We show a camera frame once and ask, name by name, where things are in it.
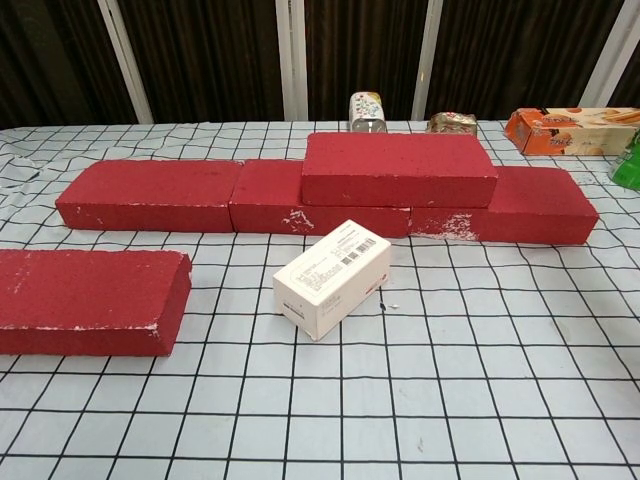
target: green bottle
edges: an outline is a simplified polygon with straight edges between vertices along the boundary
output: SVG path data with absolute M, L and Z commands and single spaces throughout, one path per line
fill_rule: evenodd
M 618 156 L 609 178 L 621 187 L 640 190 L 640 129 Z

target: snack package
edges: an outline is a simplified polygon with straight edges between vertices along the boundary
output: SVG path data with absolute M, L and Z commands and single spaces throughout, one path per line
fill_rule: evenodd
M 609 178 L 621 187 L 640 190 L 640 129 L 614 163 Z
M 376 92 L 356 92 L 349 100 L 349 127 L 352 132 L 387 132 L 382 100 Z
M 475 115 L 455 112 L 436 113 L 429 120 L 431 133 L 470 133 L 478 134 L 478 122 Z
M 505 135 L 526 155 L 619 155 L 640 108 L 519 108 Z

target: food package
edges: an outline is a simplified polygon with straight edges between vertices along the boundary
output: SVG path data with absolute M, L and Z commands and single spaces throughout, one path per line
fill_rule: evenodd
M 478 122 L 475 115 L 455 112 L 436 113 L 429 120 L 431 133 L 471 133 L 478 134 Z
M 519 108 L 505 135 L 527 155 L 619 155 L 640 127 L 640 108 Z

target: box label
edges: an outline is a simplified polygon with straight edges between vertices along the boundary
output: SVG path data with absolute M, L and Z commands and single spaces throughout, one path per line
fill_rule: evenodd
M 368 232 L 349 229 L 337 243 L 300 264 L 292 271 L 291 278 L 312 296 L 317 296 L 357 264 L 375 244 Z

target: tin can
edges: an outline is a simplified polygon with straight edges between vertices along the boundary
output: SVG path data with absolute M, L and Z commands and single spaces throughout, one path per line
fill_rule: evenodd
M 382 100 L 376 92 L 356 92 L 349 100 L 349 127 L 352 132 L 387 131 Z

